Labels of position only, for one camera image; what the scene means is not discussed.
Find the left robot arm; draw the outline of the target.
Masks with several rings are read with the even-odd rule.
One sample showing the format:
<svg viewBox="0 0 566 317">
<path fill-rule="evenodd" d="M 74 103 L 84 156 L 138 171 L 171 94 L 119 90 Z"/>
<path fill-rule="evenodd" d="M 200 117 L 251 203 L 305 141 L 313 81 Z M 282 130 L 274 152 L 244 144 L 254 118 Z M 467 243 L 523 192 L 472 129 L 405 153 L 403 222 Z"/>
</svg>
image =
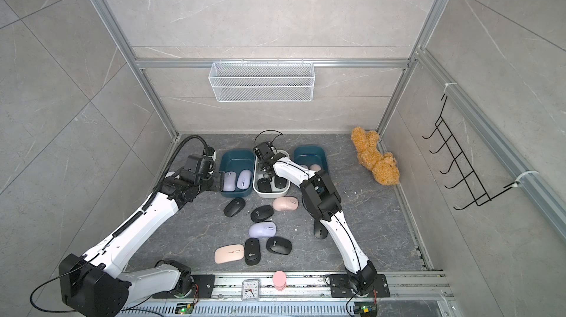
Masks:
<svg viewBox="0 0 566 317">
<path fill-rule="evenodd" d="M 163 259 L 153 268 L 126 272 L 125 267 L 152 234 L 200 194 L 218 191 L 223 174 L 215 172 L 215 149 L 199 135 L 182 140 L 174 154 L 191 140 L 203 150 L 190 155 L 185 165 L 171 171 L 171 157 L 151 194 L 127 220 L 83 255 L 68 255 L 59 265 L 55 281 L 69 313 L 83 316 L 115 316 L 126 305 L 167 292 L 185 297 L 193 288 L 191 269 Z"/>
</svg>

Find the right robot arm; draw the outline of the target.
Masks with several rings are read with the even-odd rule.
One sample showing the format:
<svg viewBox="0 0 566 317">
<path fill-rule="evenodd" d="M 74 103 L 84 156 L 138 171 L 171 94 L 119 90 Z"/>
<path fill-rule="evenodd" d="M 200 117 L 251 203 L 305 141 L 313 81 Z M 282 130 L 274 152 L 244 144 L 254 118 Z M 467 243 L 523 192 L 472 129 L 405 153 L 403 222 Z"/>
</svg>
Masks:
<svg viewBox="0 0 566 317">
<path fill-rule="evenodd" d="M 359 296 L 369 294 L 377 279 L 377 269 L 346 222 L 340 193 L 328 173 L 322 149 L 307 146 L 289 156 L 276 148 L 274 140 L 254 142 L 257 168 L 268 177 L 281 177 L 301 190 L 304 208 L 326 228 L 336 244 L 351 289 Z"/>
</svg>

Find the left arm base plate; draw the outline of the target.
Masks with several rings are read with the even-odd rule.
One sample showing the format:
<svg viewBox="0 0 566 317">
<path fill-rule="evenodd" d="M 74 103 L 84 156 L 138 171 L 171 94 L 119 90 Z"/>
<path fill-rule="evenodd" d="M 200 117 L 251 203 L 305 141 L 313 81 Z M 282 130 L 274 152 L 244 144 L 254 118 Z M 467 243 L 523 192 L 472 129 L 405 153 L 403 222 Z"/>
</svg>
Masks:
<svg viewBox="0 0 566 317">
<path fill-rule="evenodd" d="M 153 299 L 210 299 L 215 287 L 214 274 L 196 274 L 191 276 L 191 281 L 185 285 L 181 292 L 163 291 L 153 294 Z"/>
</svg>

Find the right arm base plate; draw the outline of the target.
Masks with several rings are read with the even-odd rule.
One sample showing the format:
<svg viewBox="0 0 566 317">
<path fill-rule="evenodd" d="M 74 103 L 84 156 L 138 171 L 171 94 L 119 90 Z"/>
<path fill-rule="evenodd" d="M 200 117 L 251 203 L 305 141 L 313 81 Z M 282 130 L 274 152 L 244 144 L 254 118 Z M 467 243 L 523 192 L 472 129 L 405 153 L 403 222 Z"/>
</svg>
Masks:
<svg viewBox="0 0 566 317">
<path fill-rule="evenodd" d="M 389 284 L 384 274 L 378 274 L 370 288 L 360 291 L 355 291 L 354 283 L 347 274 L 329 274 L 324 277 L 324 281 L 330 287 L 331 297 L 333 298 L 350 298 L 353 296 L 389 298 L 391 296 Z"/>
</svg>

